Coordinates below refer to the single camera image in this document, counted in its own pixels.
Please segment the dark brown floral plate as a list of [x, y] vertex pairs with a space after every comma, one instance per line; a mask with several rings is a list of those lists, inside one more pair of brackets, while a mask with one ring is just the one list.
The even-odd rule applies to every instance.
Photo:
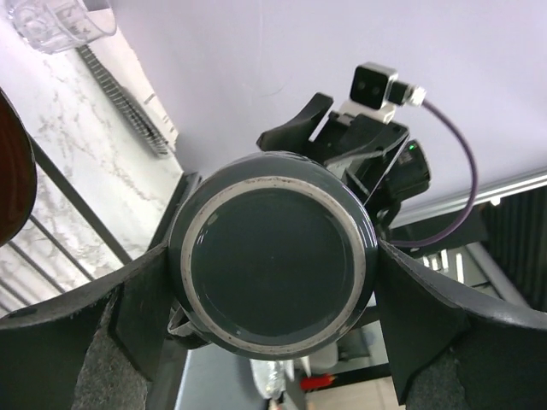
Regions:
[[4, 246], [29, 219], [38, 177], [31, 139], [4, 91], [1, 91], [0, 117], [1, 246]]

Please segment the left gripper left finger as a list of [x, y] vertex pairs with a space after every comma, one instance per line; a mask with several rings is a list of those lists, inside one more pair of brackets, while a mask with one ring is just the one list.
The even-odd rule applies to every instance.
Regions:
[[143, 409], [171, 290], [167, 248], [1, 320], [3, 409]]

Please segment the grey wire dish rack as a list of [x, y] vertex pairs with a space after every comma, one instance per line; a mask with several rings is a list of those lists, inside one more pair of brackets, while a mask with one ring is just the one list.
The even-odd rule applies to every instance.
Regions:
[[59, 172], [39, 167], [29, 220], [1, 248], [1, 314], [59, 296], [142, 255], [184, 174], [124, 132], [33, 132]]

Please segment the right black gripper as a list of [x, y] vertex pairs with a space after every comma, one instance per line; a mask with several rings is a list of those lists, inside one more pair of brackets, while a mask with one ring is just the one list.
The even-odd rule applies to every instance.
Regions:
[[332, 110], [333, 99], [316, 93], [301, 111], [256, 141], [262, 151], [287, 151], [315, 161], [340, 178], [381, 233], [404, 201], [427, 191], [430, 170], [408, 127], [371, 114]]

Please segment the grey ceramic mug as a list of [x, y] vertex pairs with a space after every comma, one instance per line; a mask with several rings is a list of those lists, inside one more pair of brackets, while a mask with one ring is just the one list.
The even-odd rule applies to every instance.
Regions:
[[169, 332], [259, 360], [336, 342], [373, 292], [378, 242], [351, 190], [320, 164], [258, 153], [205, 179], [168, 240], [180, 310]]

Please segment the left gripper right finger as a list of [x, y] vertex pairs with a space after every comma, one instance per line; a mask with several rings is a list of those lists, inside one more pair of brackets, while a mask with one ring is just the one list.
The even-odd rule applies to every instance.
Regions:
[[546, 315], [485, 295], [379, 242], [375, 297], [408, 409], [544, 409]]

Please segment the clear drinking glass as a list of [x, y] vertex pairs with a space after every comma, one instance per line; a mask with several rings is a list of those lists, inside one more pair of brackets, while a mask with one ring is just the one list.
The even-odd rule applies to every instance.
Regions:
[[116, 33], [109, 1], [5, 1], [15, 31], [35, 50], [55, 54], [87, 45]]

